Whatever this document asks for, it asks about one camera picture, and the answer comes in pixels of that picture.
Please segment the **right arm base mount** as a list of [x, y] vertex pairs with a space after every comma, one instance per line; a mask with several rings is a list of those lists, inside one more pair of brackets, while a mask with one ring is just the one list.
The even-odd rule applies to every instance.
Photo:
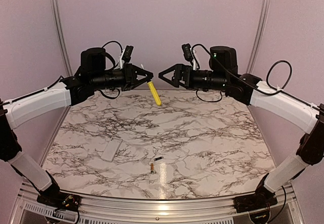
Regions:
[[237, 196], [233, 199], [237, 213], [267, 208], [278, 203], [275, 192], [270, 192], [264, 187], [268, 175], [261, 179], [253, 194]]

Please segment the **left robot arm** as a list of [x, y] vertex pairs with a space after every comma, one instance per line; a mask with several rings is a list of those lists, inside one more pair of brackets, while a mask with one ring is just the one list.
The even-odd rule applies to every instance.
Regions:
[[95, 92], [130, 91], [151, 80], [152, 72], [130, 63], [132, 50], [132, 46], [126, 47], [121, 53], [122, 65], [118, 66], [105, 48], [89, 48], [81, 52], [75, 75], [60, 77], [48, 87], [1, 102], [1, 160], [30, 181], [51, 205], [60, 206], [64, 195], [53, 177], [23, 151], [15, 130], [52, 111], [81, 104]]

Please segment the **yellow handled screwdriver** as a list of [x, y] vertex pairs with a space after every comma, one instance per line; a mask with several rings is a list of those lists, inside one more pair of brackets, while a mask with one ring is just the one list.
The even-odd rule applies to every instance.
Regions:
[[161, 106], [161, 99], [160, 99], [160, 97], [159, 97], [159, 95], [158, 95], [158, 92], [157, 92], [157, 90], [156, 90], [156, 88], [155, 88], [153, 82], [152, 82], [152, 81], [149, 81], [149, 82], [147, 83], [147, 85], [148, 85], [148, 87], [149, 87], [149, 89], [150, 89], [150, 92], [151, 92], [151, 94], [152, 94], [152, 96], [153, 96], [153, 98], [154, 98], [154, 100], [155, 100], [155, 103], [156, 103], [158, 106]]

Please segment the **white remote control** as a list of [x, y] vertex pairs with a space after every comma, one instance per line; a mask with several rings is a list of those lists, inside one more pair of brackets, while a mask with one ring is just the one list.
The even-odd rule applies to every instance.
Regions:
[[110, 141], [107, 143], [102, 155], [101, 159], [104, 161], [112, 162], [114, 157], [119, 150], [119, 147], [122, 143], [122, 139], [112, 137]]

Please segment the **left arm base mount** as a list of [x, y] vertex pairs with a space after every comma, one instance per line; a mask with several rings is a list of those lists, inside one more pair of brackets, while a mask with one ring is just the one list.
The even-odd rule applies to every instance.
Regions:
[[40, 191], [37, 202], [55, 207], [60, 210], [69, 210], [77, 212], [79, 209], [81, 197], [76, 194], [61, 192], [60, 187], [54, 179], [51, 179], [51, 185], [44, 191]]

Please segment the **gold AAA battery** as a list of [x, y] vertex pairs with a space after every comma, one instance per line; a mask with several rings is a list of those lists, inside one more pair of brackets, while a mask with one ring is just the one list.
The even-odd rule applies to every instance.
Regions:
[[150, 173], [151, 174], [154, 174], [155, 173], [154, 164], [153, 163], [150, 164]]

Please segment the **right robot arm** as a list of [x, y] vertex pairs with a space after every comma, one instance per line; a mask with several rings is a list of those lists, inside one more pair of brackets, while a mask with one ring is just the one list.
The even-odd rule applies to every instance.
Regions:
[[234, 48], [214, 46], [208, 49], [209, 70], [198, 69], [194, 48], [189, 44], [182, 45], [182, 50], [190, 65], [176, 64], [160, 72], [160, 79], [174, 87], [223, 92], [225, 96], [247, 106], [271, 112], [304, 132], [296, 153], [262, 178], [251, 196], [254, 207], [263, 207], [283, 184], [297, 177], [308, 166], [322, 161], [323, 105], [305, 102], [257, 76], [247, 73], [240, 75]]

